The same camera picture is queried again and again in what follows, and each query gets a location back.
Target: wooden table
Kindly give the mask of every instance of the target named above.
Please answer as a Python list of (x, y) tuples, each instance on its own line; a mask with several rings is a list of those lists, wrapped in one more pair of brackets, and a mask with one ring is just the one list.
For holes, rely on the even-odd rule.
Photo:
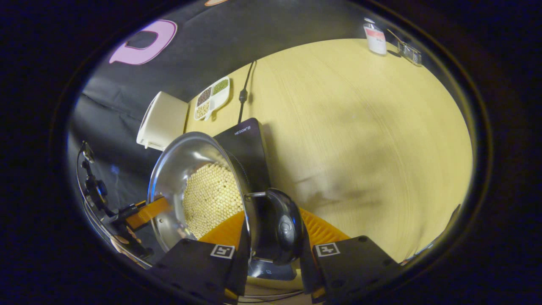
[[(185, 131), (235, 125), (247, 72), (228, 75), (230, 100), (207, 122), (193, 119), (194, 98)], [(395, 261), (427, 246), (463, 202), (467, 127), (425, 67), (371, 53), (365, 39), (321, 41), (259, 59), (247, 90), (243, 120), (263, 125), (272, 185)]]

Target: wok handle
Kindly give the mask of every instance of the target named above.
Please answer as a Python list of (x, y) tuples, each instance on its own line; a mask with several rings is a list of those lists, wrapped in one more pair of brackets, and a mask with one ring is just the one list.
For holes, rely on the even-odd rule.
[(273, 260), (276, 265), (286, 265), (301, 255), (305, 226), (295, 202), (284, 192), (268, 188), (265, 192), (249, 193), (246, 197), (267, 197), (273, 205), (274, 230), (279, 253)]

